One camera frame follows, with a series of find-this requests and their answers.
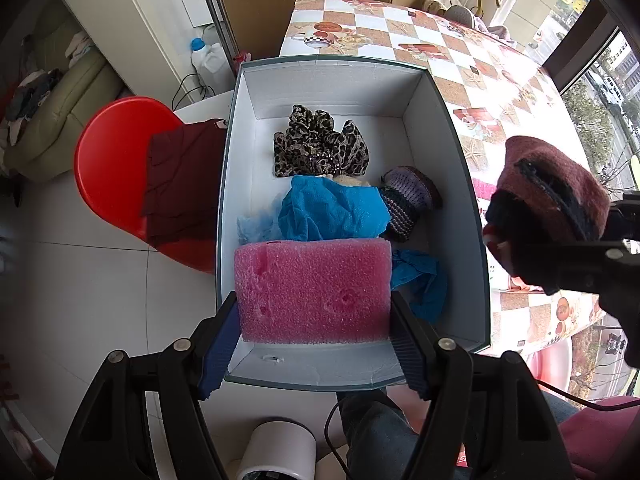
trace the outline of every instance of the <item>table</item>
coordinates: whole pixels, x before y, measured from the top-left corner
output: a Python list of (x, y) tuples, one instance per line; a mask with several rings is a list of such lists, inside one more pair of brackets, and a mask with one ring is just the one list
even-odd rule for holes
[[(482, 224), (504, 167), (504, 143), (539, 137), (588, 169), (564, 103), (543, 68), (503, 42), (417, 9), (373, 0), (296, 0), (281, 56), (345, 54), (425, 67), (465, 154)], [(546, 296), (512, 280), (487, 251), (491, 346), (531, 354), (604, 316), (597, 297)]]

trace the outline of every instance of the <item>green sofa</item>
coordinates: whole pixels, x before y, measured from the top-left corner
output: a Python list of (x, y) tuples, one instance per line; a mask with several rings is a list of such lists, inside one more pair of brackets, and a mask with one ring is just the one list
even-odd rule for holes
[(81, 27), (61, 0), (51, 0), (33, 31), (38, 69), (59, 68), (63, 78), (35, 113), (15, 146), (8, 146), (5, 165), (35, 182), (73, 168), (76, 142), (89, 119), (113, 101), (124, 84), (97, 47), (71, 69), (65, 50)]

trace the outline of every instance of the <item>red plastic chair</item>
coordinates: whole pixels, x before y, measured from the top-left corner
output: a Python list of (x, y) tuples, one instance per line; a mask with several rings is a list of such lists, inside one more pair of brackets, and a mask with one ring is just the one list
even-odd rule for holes
[[(107, 104), (85, 126), (74, 159), (80, 195), (100, 218), (146, 242), (140, 215), (146, 189), (146, 151), (152, 135), (183, 122), (149, 97)], [(180, 240), (158, 251), (193, 269), (214, 271), (213, 240)]]

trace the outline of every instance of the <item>leopard print scrunchie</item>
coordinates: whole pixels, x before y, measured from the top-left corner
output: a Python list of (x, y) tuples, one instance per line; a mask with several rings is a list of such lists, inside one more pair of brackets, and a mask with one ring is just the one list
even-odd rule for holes
[(369, 150), (353, 121), (334, 132), (327, 112), (294, 105), (287, 132), (273, 134), (275, 175), (364, 175)]

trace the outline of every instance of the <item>pink sponge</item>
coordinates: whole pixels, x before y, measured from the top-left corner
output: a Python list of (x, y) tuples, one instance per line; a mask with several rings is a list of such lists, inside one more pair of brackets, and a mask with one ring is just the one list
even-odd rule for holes
[(258, 343), (360, 343), (389, 334), (391, 245), (382, 238), (236, 249), (242, 338)]

